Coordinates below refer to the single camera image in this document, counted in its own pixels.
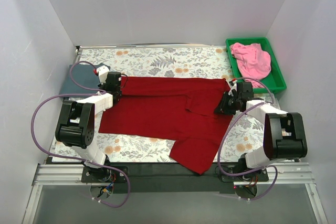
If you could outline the red t-shirt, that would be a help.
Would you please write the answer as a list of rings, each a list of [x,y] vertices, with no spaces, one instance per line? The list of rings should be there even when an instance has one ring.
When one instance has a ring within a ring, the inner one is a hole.
[[[170,158],[203,174],[232,116],[216,114],[225,79],[123,77],[120,101],[102,114],[99,133],[173,140]]]

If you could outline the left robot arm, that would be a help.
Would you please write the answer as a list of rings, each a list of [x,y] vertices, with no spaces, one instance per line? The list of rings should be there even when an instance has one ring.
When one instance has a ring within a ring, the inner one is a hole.
[[[84,159],[89,175],[100,182],[111,178],[112,170],[107,166],[109,159],[98,147],[95,135],[95,116],[112,108],[121,98],[120,72],[98,74],[98,87],[105,94],[97,94],[86,99],[65,100],[56,126],[56,140],[77,152]]]

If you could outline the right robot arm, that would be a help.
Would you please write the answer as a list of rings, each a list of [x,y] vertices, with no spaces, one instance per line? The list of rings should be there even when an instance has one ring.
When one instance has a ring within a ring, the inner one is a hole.
[[[300,159],[308,152],[302,115],[273,107],[274,99],[267,102],[255,97],[251,81],[251,78],[231,80],[230,90],[224,92],[215,109],[215,113],[224,115],[240,113],[227,128],[223,141],[243,116],[251,116],[264,126],[261,147],[243,154],[232,168],[225,169],[221,162],[217,163],[219,174],[246,181],[277,161]]]

